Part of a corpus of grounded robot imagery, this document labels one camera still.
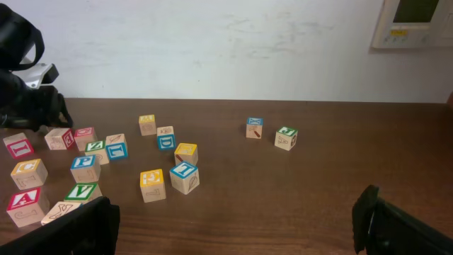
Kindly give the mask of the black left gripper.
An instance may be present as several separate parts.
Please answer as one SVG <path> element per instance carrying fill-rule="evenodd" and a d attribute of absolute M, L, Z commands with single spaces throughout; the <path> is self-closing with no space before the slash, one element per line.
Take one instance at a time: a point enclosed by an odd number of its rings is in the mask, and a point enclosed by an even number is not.
<path fill-rule="evenodd" d="M 37 131 L 41 126 L 72 128 L 64 97 L 54 86 L 33 89 L 1 64 L 1 126 Z"/>

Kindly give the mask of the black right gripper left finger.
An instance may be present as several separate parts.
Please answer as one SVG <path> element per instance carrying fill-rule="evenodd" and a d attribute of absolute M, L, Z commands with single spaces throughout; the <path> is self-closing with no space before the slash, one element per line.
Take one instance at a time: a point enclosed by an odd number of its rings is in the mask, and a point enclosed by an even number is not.
<path fill-rule="evenodd" d="M 1 246 L 1 255 L 114 254 L 120 207 L 101 196 Z"/>

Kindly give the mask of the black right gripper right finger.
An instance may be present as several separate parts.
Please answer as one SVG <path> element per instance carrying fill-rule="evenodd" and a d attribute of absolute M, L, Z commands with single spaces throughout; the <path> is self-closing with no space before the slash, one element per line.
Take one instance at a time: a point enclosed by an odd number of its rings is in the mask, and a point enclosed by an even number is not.
<path fill-rule="evenodd" d="M 452 255 L 452 239 L 379 197 L 366 187 L 352 207 L 356 254 Z"/>

